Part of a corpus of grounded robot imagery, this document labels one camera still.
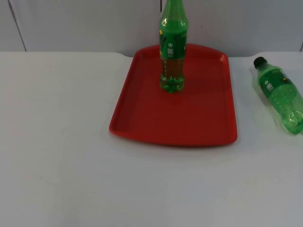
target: black bottle cap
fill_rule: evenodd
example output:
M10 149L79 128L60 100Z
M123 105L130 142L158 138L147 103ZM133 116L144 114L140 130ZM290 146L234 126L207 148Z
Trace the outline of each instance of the black bottle cap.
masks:
M256 58L254 61L255 68L259 67L260 65L262 65L264 63L267 63L267 60L265 58L263 58L263 57Z

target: red tray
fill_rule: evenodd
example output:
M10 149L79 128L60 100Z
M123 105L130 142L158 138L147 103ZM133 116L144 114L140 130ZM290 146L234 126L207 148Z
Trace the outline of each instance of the red tray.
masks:
M236 141L231 78L224 53L188 44L185 87L179 93L159 87L160 72L159 46L135 54L109 126L113 134L175 146Z

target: white table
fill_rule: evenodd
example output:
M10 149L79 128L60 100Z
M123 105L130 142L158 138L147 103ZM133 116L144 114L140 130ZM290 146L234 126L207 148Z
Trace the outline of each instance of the white table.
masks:
M303 93L303 53L260 55ZM187 149L108 132L131 58L0 53L1 226L301 226L303 136L253 89L255 57L230 58L237 142Z

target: bottle label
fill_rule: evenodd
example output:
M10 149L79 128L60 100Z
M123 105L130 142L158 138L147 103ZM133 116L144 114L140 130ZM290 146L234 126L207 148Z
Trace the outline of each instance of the bottle label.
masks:
M260 87L267 98L277 87L284 84L293 84L292 81L279 69L271 70L260 78Z
M184 58L186 53L187 30L168 33L160 30L160 56L163 59Z

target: standing bottle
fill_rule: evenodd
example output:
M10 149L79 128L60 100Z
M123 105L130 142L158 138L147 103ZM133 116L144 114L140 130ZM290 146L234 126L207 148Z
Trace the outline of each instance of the standing bottle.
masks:
M296 86L277 66L263 57L254 61L258 83L269 102L280 114L282 123L292 134L303 130L303 99Z
M188 20L182 0L167 0L160 19L160 87L170 93L184 87L187 30Z

